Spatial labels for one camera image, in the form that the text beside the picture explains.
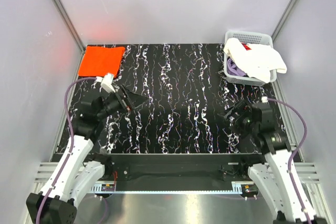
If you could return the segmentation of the white t shirt red print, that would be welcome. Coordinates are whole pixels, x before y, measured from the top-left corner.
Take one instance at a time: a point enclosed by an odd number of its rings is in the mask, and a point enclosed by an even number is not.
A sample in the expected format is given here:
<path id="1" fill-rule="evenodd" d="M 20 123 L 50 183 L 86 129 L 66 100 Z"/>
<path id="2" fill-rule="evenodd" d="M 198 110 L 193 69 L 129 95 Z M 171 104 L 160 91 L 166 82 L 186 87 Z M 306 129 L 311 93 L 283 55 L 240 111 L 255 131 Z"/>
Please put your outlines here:
<path id="1" fill-rule="evenodd" d="M 269 45 L 247 44 L 244 46 L 237 38 L 230 38 L 225 43 L 224 53 L 249 77 L 265 83 L 270 82 L 272 70 L 282 74 L 287 72 L 282 56 Z"/>

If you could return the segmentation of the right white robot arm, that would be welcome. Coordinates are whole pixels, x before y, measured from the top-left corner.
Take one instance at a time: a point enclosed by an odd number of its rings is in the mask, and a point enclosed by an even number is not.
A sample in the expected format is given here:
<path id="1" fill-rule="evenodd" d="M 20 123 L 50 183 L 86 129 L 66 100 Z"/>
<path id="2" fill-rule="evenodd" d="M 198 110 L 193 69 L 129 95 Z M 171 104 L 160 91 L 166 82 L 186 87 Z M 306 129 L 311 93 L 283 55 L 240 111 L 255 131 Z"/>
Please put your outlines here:
<path id="1" fill-rule="evenodd" d="M 310 203 L 293 163 L 288 138 L 276 129 L 271 100 L 241 100 L 220 113 L 225 125 L 239 137 L 250 136 L 261 151 L 260 161 L 243 161 L 238 174 L 252 180 L 273 213 L 274 223 L 327 223 Z"/>

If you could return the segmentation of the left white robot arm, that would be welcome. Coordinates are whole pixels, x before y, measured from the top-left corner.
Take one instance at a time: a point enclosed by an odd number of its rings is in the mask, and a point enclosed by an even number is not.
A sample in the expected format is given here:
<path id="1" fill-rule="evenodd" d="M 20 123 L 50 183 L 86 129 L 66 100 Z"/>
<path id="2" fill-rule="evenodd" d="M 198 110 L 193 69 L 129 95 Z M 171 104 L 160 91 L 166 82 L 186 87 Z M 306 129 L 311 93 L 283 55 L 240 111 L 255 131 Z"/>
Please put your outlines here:
<path id="1" fill-rule="evenodd" d="M 97 154 L 84 170 L 79 169 L 97 142 L 104 120 L 115 113 L 127 113 L 147 101 L 124 85 L 108 95 L 81 101 L 79 116 L 69 123 L 70 138 L 61 160 L 39 193 L 29 194 L 26 206 L 33 223 L 74 223 L 77 208 L 97 180 L 113 175 L 111 158 Z"/>

